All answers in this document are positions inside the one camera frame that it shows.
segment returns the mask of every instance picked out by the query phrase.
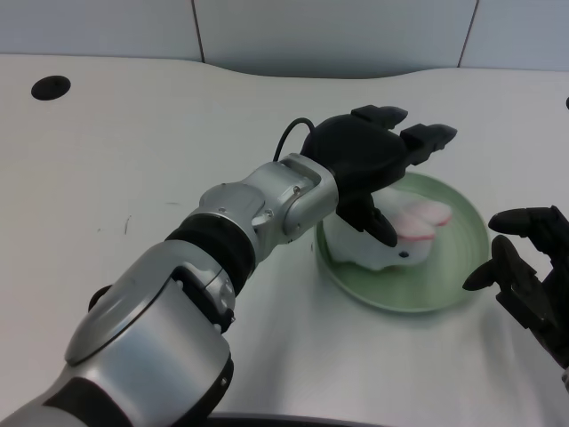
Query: black cable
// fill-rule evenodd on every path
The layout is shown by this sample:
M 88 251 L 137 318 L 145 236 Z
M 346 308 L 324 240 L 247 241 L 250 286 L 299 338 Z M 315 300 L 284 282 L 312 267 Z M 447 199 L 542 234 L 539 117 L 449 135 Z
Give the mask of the black cable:
M 283 149 L 283 145 L 285 145 L 285 141 L 286 138 L 288 137 L 288 134 L 298 123 L 304 123 L 306 126 L 309 127 L 310 133 L 314 132 L 314 125 L 307 118 L 301 117 L 297 118 L 296 120 L 293 120 L 293 122 L 290 123 L 288 127 L 284 130 L 283 136 L 281 136 L 281 140 L 278 142 L 278 145 L 276 146 L 275 155 L 273 156 L 273 162 L 278 162 L 278 158 L 281 156 L 281 150 Z

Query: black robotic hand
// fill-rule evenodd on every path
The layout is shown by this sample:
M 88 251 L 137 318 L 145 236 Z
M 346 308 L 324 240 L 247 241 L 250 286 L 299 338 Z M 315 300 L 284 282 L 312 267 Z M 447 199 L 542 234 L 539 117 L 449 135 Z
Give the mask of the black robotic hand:
M 456 135 L 447 125 L 415 125 L 399 136 L 390 132 L 406 117 L 397 107 L 354 109 L 311 130 L 301 151 L 333 174 L 340 195 L 336 213 L 391 247 L 397 234 L 373 205 L 372 193 L 403 178 L 407 166 L 423 163 Z
M 563 368 L 569 367 L 569 222 L 552 206 L 514 209 L 496 214 L 490 229 L 529 238 L 551 259 L 553 269 L 540 282 L 504 236 L 492 242 L 492 259 L 476 269 L 463 288 L 476 291 L 494 282 L 498 302 L 529 328 L 541 346 Z

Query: table surface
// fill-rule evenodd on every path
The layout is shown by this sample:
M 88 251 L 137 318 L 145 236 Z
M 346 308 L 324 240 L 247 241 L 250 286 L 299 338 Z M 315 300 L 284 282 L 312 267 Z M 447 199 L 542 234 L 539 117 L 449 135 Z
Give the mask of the table surface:
M 0 418 L 44 391 L 91 295 L 167 236 L 223 181 L 272 158 L 296 117 L 367 104 L 444 123 L 456 139 L 413 168 L 488 220 L 556 204 L 569 213 L 569 73 L 441 69 L 372 80 L 256 77 L 176 60 L 0 56 Z M 71 90 L 37 101 L 32 84 Z M 298 151 L 296 129 L 284 153 Z M 252 276 L 226 334 L 236 365 L 218 411 L 401 427 L 561 426 L 561 369 L 488 290 L 401 316 L 318 274 L 309 232 Z M 520 244 L 541 277 L 543 257 Z

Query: pink object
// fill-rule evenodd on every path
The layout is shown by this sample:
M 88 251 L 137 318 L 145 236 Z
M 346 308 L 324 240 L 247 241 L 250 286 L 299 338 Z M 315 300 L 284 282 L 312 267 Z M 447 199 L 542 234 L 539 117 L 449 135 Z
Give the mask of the pink object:
M 393 225 L 397 246 L 383 245 L 333 213 L 325 218 L 324 231 L 336 262 L 354 262 L 369 270 L 423 262 L 430 254 L 437 227 L 445 226 L 453 216 L 451 207 L 444 203 L 391 187 L 373 193 L 373 203 Z

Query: white wall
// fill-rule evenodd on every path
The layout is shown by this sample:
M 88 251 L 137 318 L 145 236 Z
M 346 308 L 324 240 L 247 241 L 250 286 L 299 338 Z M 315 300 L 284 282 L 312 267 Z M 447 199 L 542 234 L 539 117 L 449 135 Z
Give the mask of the white wall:
M 569 0 L 480 0 L 463 67 L 569 70 Z
M 456 67 L 476 0 L 196 0 L 205 61 L 253 74 L 377 77 Z
M 205 61 L 253 74 L 569 70 L 569 0 L 194 2 Z M 0 0 L 0 53 L 202 58 L 192 0 Z
M 190 0 L 0 0 L 0 52 L 201 60 Z

